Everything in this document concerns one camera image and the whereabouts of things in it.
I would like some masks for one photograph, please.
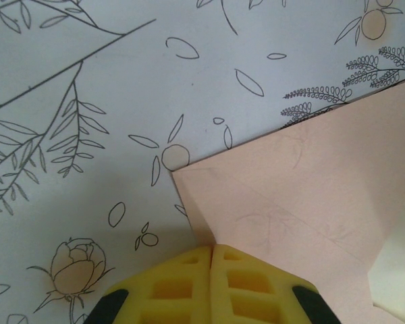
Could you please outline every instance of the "leafy sprig drawing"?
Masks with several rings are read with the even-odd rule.
[[[376,0],[376,8],[369,10],[370,0],[364,0],[364,15],[350,21],[337,36],[335,45],[346,35],[355,30],[355,44],[357,46],[360,35],[375,41],[381,38],[387,26],[387,17],[403,14],[402,10],[392,7],[393,0]]]
[[[392,62],[394,66],[380,68],[380,57]],[[359,57],[348,62],[346,68],[355,70],[355,72],[342,82],[343,88],[339,86],[316,86],[301,88],[286,94],[285,99],[296,97],[319,99],[328,102],[329,105],[313,110],[312,103],[307,101],[285,108],[281,111],[281,115],[291,118],[284,128],[349,103],[348,99],[352,96],[352,89],[347,87],[352,85],[362,82],[370,82],[369,86],[371,88],[385,88],[395,85],[400,81],[401,74],[405,75],[405,47],[384,46],[378,50],[378,55]]]
[[[30,13],[30,6],[27,6],[27,3],[34,3],[48,7],[56,12],[55,16],[47,18],[45,21],[43,21],[39,25],[39,28],[50,28],[68,18],[73,18],[103,32],[108,32],[109,34],[119,36],[123,35],[99,27],[88,12],[81,6],[81,2],[82,0],[14,0],[0,5],[0,20],[10,30],[21,34],[22,26],[25,26],[27,29],[31,29],[32,27],[32,14]],[[19,6],[19,15],[24,25],[18,21],[18,18],[11,17],[9,13],[6,13],[7,7],[14,5]]]
[[[38,133],[26,126],[0,120],[0,126],[10,131],[9,136],[0,134],[0,213],[5,209],[10,215],[13,215],[14,210],[10,204],[18,196],[29,201],[26,191],[18,181],[24,176],[35,184],[39,184],[36,169],[41,168],[45,173],[47,172],[45,154],[64,149],[63,156],[53,159],[51,162],[70,162],[69,165],[58,171],[65,178],[71,169],[83,172],[82,168],[76,164],[77,157],[81,159],[93,158],[91,154],[82,152],[80,145],[104,148],[93,140],[81,137],[81,132],[90,133],[80,123],[85,123],[86,127],[108,134],[108,131],[96,120],[80,113],[80,107],[84,107],[91,112],[105,114],[100,108],[79,100],[76,90],[76,78],[81,71],[81,67],[82,63],[72,78],[55,115],[43,132]],[[71,91],[74,98],[65,105],[65,100],[69,97]],[[42,148],[44,142],[59,136],[72,124],[74,119],[77,121],[77,134],[61,139],[44,152]]]

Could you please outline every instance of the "botanical illustration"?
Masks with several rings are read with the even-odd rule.
[[[84,4],[82,0],[13,0],[4,2],[0,5],[0,20],[14,32],[21,34],[24,28],[27,30],[34,27],[32,25],[32,14],[30,13],[31,5],[40,5],[43,7],[48,7],[51,10],[51,17],[48,17],[43,21],[37,28],[50,28],[62,21],[71,18],[75,19],[83,24],[87,24],[101,30],[103,32],[108,32],[114,35],[123,35],[117,32],[106,30],[98,26],[98,24],[92,19],[86,10],[84,10]],[[11,15],[9,10],[11,7],[18,6],[18,16]]]
[[[405,79],[405,47],[384,46],[378,50],[378,55],[366,55],[346,64],[348,70],[354,71],[342,82],[342,86],[313,86],[301,88],[285,95],[285,99],[296,97],[317,99],[329,103],[328,105],[313,109],[312,102],[303,102],[281,111],[282,116],[291,117],[284,126],[288,127],[337,107],[349,103],[352,96],[352,85],[368,82],[371,88],[385,88],[393,86],[402,78]]]
[[[335,45],[350,32],[355,34],[354,40],[357,46],[361,35],[371,41],[381,38],[387,26],[387,19],[392,15],[402,14],[402,10],[393,7],[393,0],[375,0],[376,8],[369,10],[370,0],[364,0],[364,14],[349,22],[336,38]]]
[[[159,243],[159,238],[157,235],[148,232],[150,222],[147,222],[141,229],[141,234],[135,240],[135,251],[138,250],[141,244],[145,246],[156,246]]]
[[[76,319],[75,303],[79,302],[84,308],[84,296],[94,292],[93,286],[114,268],[107,270],[105,252],[95,241],[90,238],[70,238],[57,247],[51,265],[47,269],[37,265],[27,269],[42,271],[49,276],[54,287],[47,292],[47,297],[34,312],[54,300],[64,299],[69,302],[70,324],[76,324],[86,315],[80,315]]]
[[[190,162],[190,153],[186,147],[180,144],[171,144],[183,126],[184,114],[182,114],[178,121],[175,123],[173,129],[169,133],[167,139],[167,146],[162,150],[162,153],[155,155],[155,158],[152,162],[151,168],[151,186],[153,187],[159,176],[161,175],[161,162],[164,168],[169,171],[174,171],[180,167],[185,167],[189,165]],[[158,150],[160,148],[159,144],[154,140],[144,137],[141,135],[128,135],[131,140],[138,143],[141,146],[144,146],[148,149]]]

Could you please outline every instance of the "branch drawing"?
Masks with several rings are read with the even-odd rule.
[[[97,106],[91,103],[80,101],[80,99],[78,98],[78,91],[76,88],[76,79],[74,79],[73,82],[71,83],[71,87],[73,99],[66,105],[66,108],[64,109],[64,112],[61,115],[63,120],[54,130],[53,134],[50,137],[50,140],[61,134],[66,128],[72,125],[72,122],[74,120],[76,120],[75,122],[76,134],[66,137],[65,139],[54,144],[47,150],[47,152],[53,152],[65,149],[62,156],[57,157],[51,161],[52,163],[69,163],[67,166],[61,168],[58,171],[58,173],[63,174],[63,178],[66,178],[71,170],[75,170],[78,173],[84,172],[84,170],[78,164],[76,164],[77,158],[79,159],[94,158],[93,155],[86,152],[82,152],[83,150],[82,147],[84,147],[84,145],[95,147],[98,149],[105,148],[98,142],[89,140],[87,138],[82,138],[82,134],[86,136],[90,134],[90,132],[87,129],[89,129],[90,131],[96,130],[97,132],[109,134],[109,132],[99,122],[97,122],[95,119],[87,115],[83,115],[83,112],[81,112],[81,110],[82,108],[85,108],[86,112],[97,113],[100,115],[105,115],[106,113],[102,109],[98,108]]]
[[[337,36],[335,45],[342,40],[347,34],[355,29],[355,44],[357,46],[360,35],[375,41],[381,38],[387,26],[387,15],[402,14],[402,10],[390,7],[393,0],[377,0],[376,9],[369,10],[369,0],[364,0],[364,15],[358,16],[349,22]]]
[[[7,170],[11,170],[10,172],[4,171],[1,172],[0,175],[0,203],[3,207],[7,210],[10,215],[14,214],[14,210],[9,204],[9,201],[14,201],[17,196],[17,192],[19,192],[20,196],[28,201],[27,194],[25,193],[24,189],[21,185],[19,185],[16,181],[19,177],[24,174],[28,178],[30,178],[34,183],[39,184],[39,181],[36,175],[28,169],[28,164],[31,165],[32,168],[36,168],[37,164],[34,162],[34,154],[37,153],[38,161],[40,166],[42,167],[43,171],[46,173],[46,163],[45,163],[45,155],[41,148],[41,144],[43,143],[46,135],[52,130],[52,127],[55,125],[55,121],[59,116],[59,112],[63,107],[63,103],[65,98],[70,91],[72,84],[74,83],[75,79],[77,78],[78,74],[81,71],[82,63],[78,67],[77,72],[75,73],[74,78],[72,79],[72,83],[67,88],[60,105],[58,106],[53,119],[45,129],[42,134],[36,133],[34,130],[30,128],[11,123],[9,121],[0,120],[0,125],[4,128],[11,130],[12,132],[18,133],[19,136],[21,134],[27,135],[28,138],[23,141],[19,142],[9,136],[1,136],[0,135],[0,144],[5,144],[7,146],[15,147],[10,153],[5,154],[0,150],[0,167],[7,166]]]
[[[0,104],[0,109],[3,108],[4,106],[6,106],[6,105],[8,105],[8,104],[10,104],[10,103],[12,103],[12,102],[14,102],[15,100],[18,100],[19,98],[23,97],[24,95],[27,95],[29,92],[31,92],[31,91],[37,89],[39,86],[44,85],[44,84],[47,83],[48,81],[54,79],[56,76],[59,76],[60,74],[62,74],[62,73],[64,73],[64,72],[66,72],[66,71],[68,71],[68,70],[70,70],[70,69],[72,69],[72,68],[74,68],[74,67],[80,65],[84,60],[88,59],[89,57],[92,57],[93,55],[96,55],[98,52],[102,51],[103,49],[106,49],[108,46],[110,46],[110,45],[116,43],[117,41],[120,41],[120,40],[123,39],[124,37],[126,37],[126,36],[128,36],[128,35],[130,35],[130,34],[132,34],[132,33],[134,33],[134,32],[136,32],[137,30],[140,30],[141,28],[143,28],[143,27],[145,27],[145,26],[147,26],[147,25],[149,25],[149,24],[151,24],[151,23],[153,23],[153,22],[155,22],[155,21],[156,21],[156,19],[150,20],[150,21],[148,21],[148,22],[146,22],[146,23],[144,23],[144,24],[142,24],[142,25],[136,27],[135,29],[133,29],[133,30],[131,30],[131,31],[129,31],[129,32],[125,33],[125,34],[122,34],[121,36],[117,37],[116,39],[113,39],[111,42],[109,42],[109,43],[103,45],[102,47],[100,47],[100,48],[98,48],[97,50],[93,51],[92,53],[86,55],[86,56],[83,57],[82,59],[79,59],[77,62],[75,62],[75,63],[73,63],[73,64],[71,64],[71,65],[65,67],[65,68],[62,69],[61,71],[57,72],[56,74],[53,74],[52,76],[48,77],[47,79],[43,80],[42,82],[40,82],[40,83],[38,83],[38,84],[36,84],[36,85],[34,85],[34,86],[31,86],[28,90],[26,90],[26,91],[20,93],[19,95],[15,96],[14,98],[11,98],[10,100],[8,100],[8,101],[6,101],[6,102]]]
[[[380,68],[380,57],[387,59],[388,63],[392,62],[394,66]],[[378,50],[378,55],[359,57],[358,59],[348,62],[346,68],[348,70],[355,70],[355,72],[342,82],[343,88],[338,86],[316,86],[312,88],[301,88],[286,94],[285,99],[304,97],[327,101],[330,105],[313,110],[312,103],[309,101],[288,107],[281,111],[282,116],[291,117],[284,128],[349,103],[348,98],[352,95],[352,90],[350,88],[346,89],[349,86],[361,82],[370,82],[369,86],[371,88],[383,89],[397,84],[401,79],[401,74],[405,75],[405,47],[395,48],[384,46]]]
[[[199,59],[198,51],[191,44],[178,37],[168,37],[165,41],[165,46],[169,48],[172,44],[175,47],[175,56],[180,59]]]
[[[259,97],[264,96],[263,88],[261,88],[261,86],[255,80],[253,80],[250,76],[248,76],[244,72],[238,69],[235,70],[236,70],[236,79],[243,88]]]
[[[90,238],[70,238],[62,242],[55,251],[48,269],[33,265],[27,269],[42,271],[48,275],[54,290],[47,292],[47,297],[34,311],[37,312],[54,300],[69,302],[70,324],[76,324],[75,302],[84,308],[84,295],[94,292],[92,288],[108,272],[115,268],[107,268],[107,257],[104,250]]]
[[[143,243],[145,246],[156,246],[159,243],[159,238],[153,234],[147,232],[149,229],[150,222],[147,222],[141,229],[141,234],[135,240],[135,251],[138,250],[140,244]]]
[[[114,34],[118,36],[122,36],[124,34],[118,32],[112,32],[110,30],[103,29],[96,24],[96,22],[92,19],[92,17],[88,14],[86,10],[80,5],[81,1],[49,1],[49,0],[17,0],[11,1],[4,5],[0,5],[0,19],[1,21],[11,30],[17,32],[18,34],[22,33],[22,29],[20,24],[18,23],[17,18],[11,18],[9,14],[6,14],[3,10],[7,7],[12,5],[19,5],[20,6],[20,16],[24,25],[27,29],[30,29],[32,26],[32,15],[30,13],[30,9],[27,6],[27,3],[33,3],[35,5],[41,5],[43,7],[48,7],[49,9],[57,12],[56,16],[50,17],[42,22],[39,28],[49,28],[59,24],[60,22],[64,21],[67,18],[72,18],[82,22],[83,24],[92,26],[97,30],[107,32],[109,34]]]
[[[161,162],[164,168],[169,171],[175,171],[180,167],[184,167],[189,165],[190,163],[190,153],[189,150],[180,144],[171,144],[175,139],[176,136],[179,134],[180,130],[183,126],[184,114],[182,114],[177,122],[175,123],[174,127],[172,128],[171,132],[169,133],[167,144],[169,146],[165,147],[162,150],[162,153],[156,154],[153,158],[152,168],[151,168],[151,186],[155,186],[159,177],[161,175]],[[131,134],[128,137],[133,140],[134,142],[138,143],[141,146],[144,146],[148,149],[159,149],[160,146],[154,140],[144,137],[141,135]]]
[[[223,118],[220,118],[220,117],[213,118],[213,123],[216,126],[222,125],[224,122],[225,122],[225,120]],[[223,131],[223,144],[225,145],[227,150],[232,149],[232,144],[233,144],[232,134],[231,134],[230,127],[227,124],[225,124],[225,130]]]
[[[108,213],[108,224],[112,228],[119,225],[126,213],[126,205],[124,202],[120,201],[114,205],[113,208]]]

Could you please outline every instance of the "fern drawing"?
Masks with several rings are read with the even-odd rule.
[[[379,65],[380,57],[384,58],[385,62],[389,65],[381,68]],[[339,86],[316,86],[301,88],[286,94],[284,96],[285,99],[296,97],[319,99],[329,103],[329,105],[314,110],[312,103],[308,101],[288,107],[281,111],[282,116],[290,117],[290,120],[283,128],[303,122],[322,113],[327,113],[349,103],[348,100],[352,96],[352,89],[347,89],[347,87],[358,83],[370,82],[369,86],[371,88],[382,90],[385,87],[397,84],[401,80],[401,76],[405,77],[405,47],[384,46],[378,50],[378,55],[359,57],[348,62],[346,68],[355,72],[342,82],[343,88]]]

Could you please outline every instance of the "white surface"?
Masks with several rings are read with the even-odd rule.
[[[405,211],[369,271],[374,304],[405,321]]]
[[[249,10],[249,1],[225,0],[225,12],[238,35],[228,26],[219,0],[204,2],[207,4],[197,8],[196,0],[114,0],[107,4],[83,0],[80,6],[90,14],[97,28],[84,13],[73,13],[80,20],[67,17],[50,28],[39,28],[51,18],[68,14],[65,9],[75,9],[75,3],[23,0],[30,12],[28,29],[27,15],[26,23],[21,16],[20,2],[7,5],[10,0],[0,1],[0,6],[7,5],[0,9],[0,120],[45,135],[40,144],[41,137],[33,139],[33,147],[42,148],[47,168],[45,173],[38,149],[32,154],[36,167],[24,160],[28,174],[32,173],[40,184],[22,171],[16,182],[30,202],[24,200],[15,185],[13,201],[10,184],[16,176],[3,175],[21,171],[19,165],[14,170],[11,152],[17,150],[20,162],[25,146],[12,140],[23,143],[37,135],[23,135],[0,125],[0,135],[11,139],[5,142],[14,144],[0,142],[4,155],[0,155],[0,176],[4,182],[0,189],[9,188],[0,191],[0,196],[5,192],[3,197],[14,214],[7,212],[0,199],[0,284],[10,286],[8,290],[8,286],[0,286],[0,323],[8,319],[9,324],[17,323],[21,317],[10,315],[21,314],[30,324],[81,324],[82,320],[76,319],[90,311],[109,285],[194,246],[188,221],[175,208],[180,200],[166,167],[187,164],[188,153],[190,162],[197,161],[278,129],[293,117],[281,115],[285,108],[311,102],[311,110],[307,110],[308,105],[306,109],[299,107],[297,115],[303,119],[309,111],[312,114],[330,106],[332,103],[327,100],[314,97],[288,100],[283,97],[299,88],[343,88],[342,81],[357,71],[348,70],[346,63],[363,55],[378,55],[383,46],[405,47],[405,1],[392,5],[403,14],[385,15],[387,26],[383,37],[369,40],[359,33],[357,46],[356,29],[336,45],[334,42],[349,22],[364,16],[364,1],[287,0],[285,7],[280,0],[262,1]],[[371,0],[368,11],[376,8],[380,9]],[[3,14],[16,22],[6,20]],[[157,20],[135,33],[116,35],[153,19]],[[186,41],[196,52],[174,38],[165,46],[170,37]],[[91,55],[114,40],[112,45]],[[283,55],[268,59],[272,53]],[[75,83],[78,100],[96,105],[106,114],[80,107],[78,115],[85,115],[89,123],[102,130],[87,119],[93,118],[109,134],[85,125],[90,134],[80,134],[81,139],[95,141],[105,149],[81,144],[78,152],[94,158],[77,157],[76,164],[84,173],[71,169],[63,179],[63,173],[57,172],[71,162],[52,163],[52,160],[72,155],[63,152],[74,144],[47,151],[78,135],[75,118],[51,139],[74,111],[62,117],[74,98],[74,89],[65,94],[85,57]],[[378,68],[402,69],[399,79],[405,78],[405,68],[383,56],[379,56]],[[378,73],[381,77],[385,71]],[[370,83],[347,87],[351,95],[345,100],[373,91]],[[219,125],[214,124],[215,117],[224,121],[216,119]],[[144,136],[151,141],[142,146],[129,135]],[[164,152],[171,145],[175,146]],[[126,205],[126,213],[121,218],[121,211],[115,209],[110,223],[116,226],[111,227],[108,215],[118,202]],[[156,246],[138,240],[147,222],[147,233],[159,238]],[[144,242],[153,245],[153,235],[146,236]],[[57,247],[70,238],[92,239],[105,252],[105,270],[115,269],[90,289],[85,286],[68,294],[66,299],[64,295],[52,296],[63,298],[33,314],[48,296],[46,293],[55,287],[46,273],[26,268],[36,265],[50,272]],[[59,255],[64,267],[69,259],[65,254]],[[94,261],[86,260],[87,269]],[[72,266],[67,280],[83,281],[86,274],[86,270]],[[84,309],[76,296],[85,302]],[[73,299],[75,308],[70,311]]]

